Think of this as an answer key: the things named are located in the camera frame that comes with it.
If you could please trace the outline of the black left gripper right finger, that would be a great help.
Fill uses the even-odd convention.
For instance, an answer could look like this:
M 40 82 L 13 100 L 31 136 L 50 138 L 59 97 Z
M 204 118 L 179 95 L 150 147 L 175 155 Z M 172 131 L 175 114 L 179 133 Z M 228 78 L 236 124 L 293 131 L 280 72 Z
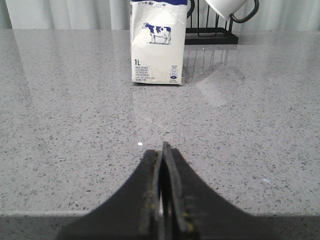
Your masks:
M 219 196 L 188 165 L 181 153 L 163 143 L 168 186 L 165 209 L 171 210 L 177 240 L 263 240 L 263 223 Z

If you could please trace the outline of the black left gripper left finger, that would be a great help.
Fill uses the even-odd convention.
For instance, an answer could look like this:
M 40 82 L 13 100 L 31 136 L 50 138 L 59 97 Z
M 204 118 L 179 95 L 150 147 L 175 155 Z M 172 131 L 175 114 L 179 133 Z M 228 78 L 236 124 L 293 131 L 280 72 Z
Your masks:
M 58 240 L 155 240 L 160 153 L 147 150 L 132 175 L 102 205 L 65 226 Z

